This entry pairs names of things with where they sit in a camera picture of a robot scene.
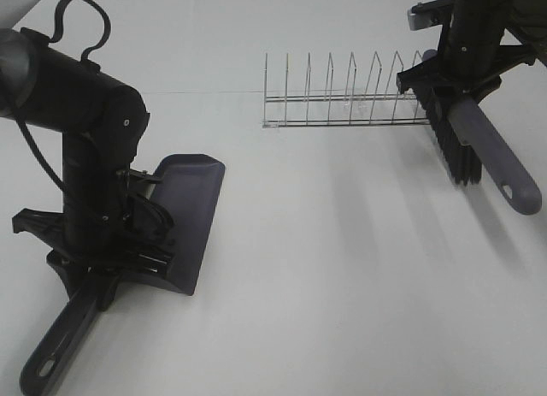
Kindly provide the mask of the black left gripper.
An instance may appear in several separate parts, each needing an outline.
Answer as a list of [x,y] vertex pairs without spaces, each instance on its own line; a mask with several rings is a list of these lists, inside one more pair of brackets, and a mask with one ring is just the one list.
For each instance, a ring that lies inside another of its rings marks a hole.
[[[73,223],[62,213],[24,209],[12,218],[12,224],[15,233],[31,233],[54,250],[47,255],[47,264],[61,279],[68,298],[81,303],[92,303],[88,267],[126,269],[164,278],[174,259],[171,251],[142,235],[91,221]],[[99,311],[106,311],[114,302],[119,281],[118,275],[100,276]]]

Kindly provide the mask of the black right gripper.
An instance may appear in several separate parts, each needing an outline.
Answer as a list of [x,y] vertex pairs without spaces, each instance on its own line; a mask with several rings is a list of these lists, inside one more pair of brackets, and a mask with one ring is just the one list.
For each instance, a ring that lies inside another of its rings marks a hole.
[[447,49],[428,50],[421,63],[397,74],[397,89],[401,94],[411,89],[419,99],[432,95],[431,122],[463,122],[462,97],[479,104],[501,86],[501,74],[536,59],[529,44],[501,45],[493,55],[475,60],[468,50],[458,56]]

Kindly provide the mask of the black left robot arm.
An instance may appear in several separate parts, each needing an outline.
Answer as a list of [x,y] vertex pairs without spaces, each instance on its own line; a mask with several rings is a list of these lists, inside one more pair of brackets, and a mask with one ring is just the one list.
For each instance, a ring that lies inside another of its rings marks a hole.
[[12,220],[51,249],[70,293],[96,288],[99,309],[114,299],[123,271],[164,274],[162,249],[174,221],[135,189],[156,177],[133,170],[150,115],[138,91],[75,60],[32,29],[1,31],[1,114],[22,132],[41,127],[62,136],[62,173],[53,180],[61,212],[25,209]]

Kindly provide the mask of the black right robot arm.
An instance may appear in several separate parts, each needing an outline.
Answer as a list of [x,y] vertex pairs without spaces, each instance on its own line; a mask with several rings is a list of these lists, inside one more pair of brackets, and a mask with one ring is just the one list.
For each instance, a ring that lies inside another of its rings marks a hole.
[[535,55],[528,45],[502,46],[514,0],[434,0],[408,11],[413,31],[441,26],[435,51],[397,74],[397,89],[412,90],[431,125],[446,119],[448,108],[469,95],[480,102],[501,85],[501,74]]

